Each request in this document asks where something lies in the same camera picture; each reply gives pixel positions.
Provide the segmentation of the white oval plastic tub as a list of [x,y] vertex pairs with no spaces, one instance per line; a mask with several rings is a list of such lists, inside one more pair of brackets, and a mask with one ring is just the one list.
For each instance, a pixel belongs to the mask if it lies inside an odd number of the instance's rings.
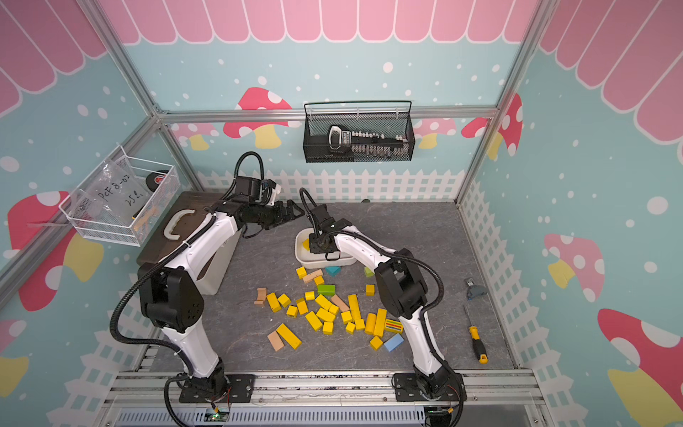
[[306,269],[325,269],[327,267],[344,267],[354,264],[357,260],[342,252],[331,254],[313,254],[304,247],[304,242],[308,240],[309,234],[313,233],[312,228],[300,231],[295,238],[295,258]]

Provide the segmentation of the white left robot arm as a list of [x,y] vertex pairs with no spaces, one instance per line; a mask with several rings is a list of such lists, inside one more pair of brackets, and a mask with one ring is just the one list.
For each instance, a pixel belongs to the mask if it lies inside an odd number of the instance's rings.
[[[117,342],[165,347],[182,360],[185,371],[176,380],[192,396],[217,401],[229,392],[224,364],[202,325],[205,301],[197,286],[199,273],[245,226],[255,224],[268,231],[302,217],[303,209],[293,200],[280,200],[280,192],[279,185],[264,175],[235,175],[188,238],[158,262],[140,267],[137,281],[112,313],[110,334]],[[142,315],[162,330],[164,338],[131,338],[120,332],[120,316],[133,296],[139,297]]]

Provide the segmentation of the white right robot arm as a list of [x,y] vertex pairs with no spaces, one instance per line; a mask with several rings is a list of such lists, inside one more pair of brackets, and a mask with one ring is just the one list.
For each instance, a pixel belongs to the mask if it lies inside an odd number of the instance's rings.
[[428,312],[445,296],[444,283],[434,268],[407,249],[393,250],[361,233],[351,222],[336,220],[325,204],[313,201],[308,190],[299,190],[302,206],[313,227],[309,248],[315,254],[348,254],[374,271],[384,309],[403,325],[413,354],[417,387],[435,400],[455,391],[466,401],[462,378],[445,360],[436,343]]

